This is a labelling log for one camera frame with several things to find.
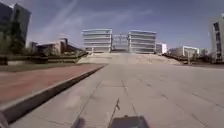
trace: building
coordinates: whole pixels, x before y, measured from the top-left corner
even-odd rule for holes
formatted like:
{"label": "building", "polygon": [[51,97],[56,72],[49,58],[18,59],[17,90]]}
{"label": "building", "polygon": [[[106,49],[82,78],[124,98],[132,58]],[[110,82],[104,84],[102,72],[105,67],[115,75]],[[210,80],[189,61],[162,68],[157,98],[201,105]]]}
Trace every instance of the building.
{"label": "building", "polygon": [[163,43],[156,43],[156,53],[164,54],[167,52],[167,45]]}
{"label": "building", "polygon": [[0,2],[0,43],[3,40],[4,31],[6,31],[11,19],[12,9]]}
{"label": "building", "polygon": [[178,48],[172,48],[169,50],[169,54],[178,57],[194,57],[195,55],[199,55],[199,48],[181,46]]}
{"label": "building", "polygon": [[110,52],[112,49],[111,29],[83,30],[82,37],[87,52]]}
{"label": "building", "polygon": [[129,51],[133,53],[154,53],[156,33],[132,30],[129,32]]}
{"label": "building", "polygon": [[129,51],[129,42],[127,34],[113,35],[112,51]]}
{"label": "building", "polygon": [[212,41],[212,58],[216,62],[224,62],[224,14],[210,24]]}
{"label": "building", "polygon": [[76,53],[77,51],[83,51],[73,45],[69,44],[67,38],[60,38],[57,41],[50,42],[48,44],[38,44],[36,42],[30,42],[28,46],[29,51],[36,54],[49,55],[62,55],[65,53]]}
{"label": "building", "polygon": [[13,11],[11,15],[11,21],[18,21],[20,23],[21,34],[24,41],[26,41],[31,12],[19,4],[14,4],[10,7]]}

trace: concrete plaza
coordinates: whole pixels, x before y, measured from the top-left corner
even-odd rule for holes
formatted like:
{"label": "concrete plaza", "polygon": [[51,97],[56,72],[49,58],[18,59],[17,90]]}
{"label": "concrete plaza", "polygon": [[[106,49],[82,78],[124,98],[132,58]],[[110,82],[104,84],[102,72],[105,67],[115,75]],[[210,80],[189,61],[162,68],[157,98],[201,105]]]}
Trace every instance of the concrete plaza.
{"label": "concrete plaza", "polygon": [[224,127],[223,69],[130,64],[126,57],[119,58],[123,63],[108,64],[11,127],[70,128],[79,122],[81,128],[106,128],[112,116],[143,117],[148,128]]}

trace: concrete ledge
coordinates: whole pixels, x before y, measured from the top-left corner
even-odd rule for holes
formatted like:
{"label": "concrete ledge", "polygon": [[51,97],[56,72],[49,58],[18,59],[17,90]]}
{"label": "concrete ledge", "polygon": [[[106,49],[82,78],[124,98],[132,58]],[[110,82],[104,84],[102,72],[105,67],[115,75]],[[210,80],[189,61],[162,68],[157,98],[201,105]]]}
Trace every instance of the concrete ledge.
{"label": "concrete ledge", "polygon": [[74,84],[90,76],[91,74],[95,73],[103,67],[104,66],[101,66],[92,71],[85,72],[79,75],[78,77],[76,76],[74,78],[62,81],[41,91],[32,93],[28,96],[24,96],[18,100],[5,104],[0,107],[0,111],[2,111],[9,124],[13,123],[23,115],[27,114],[31,110],[35,109],[36,107],[42,105],[43,103],[51,99],[55,95],[68,89],[69,87],[73,86]]}

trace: red brick path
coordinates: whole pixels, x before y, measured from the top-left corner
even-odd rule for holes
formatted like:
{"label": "red brick path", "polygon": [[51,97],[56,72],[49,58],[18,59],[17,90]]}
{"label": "red brick path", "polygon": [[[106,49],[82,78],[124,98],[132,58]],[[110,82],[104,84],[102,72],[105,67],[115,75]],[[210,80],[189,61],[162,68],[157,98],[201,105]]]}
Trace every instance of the red brick path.
{"label": "red brick path", "polygon": [[18,73],[0,72],[0,105],[100,66],[102,65],[83,64]]}

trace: blue sky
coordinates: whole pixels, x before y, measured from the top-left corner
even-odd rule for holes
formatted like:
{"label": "blue sky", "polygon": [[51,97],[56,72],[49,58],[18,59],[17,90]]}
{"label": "blue sky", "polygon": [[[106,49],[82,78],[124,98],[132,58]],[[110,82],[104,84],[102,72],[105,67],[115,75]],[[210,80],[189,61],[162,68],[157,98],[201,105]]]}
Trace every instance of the blue sky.
{"label": "blue sky", "polygon": [[[3,0],[13,4],[19,0]],[[209,48],[209,23],[224,12],[223,0],[20,0],[32,12],[28,40],[47,43],[65,35],[83,46],[83,29],[157,32],[168,47]]]}

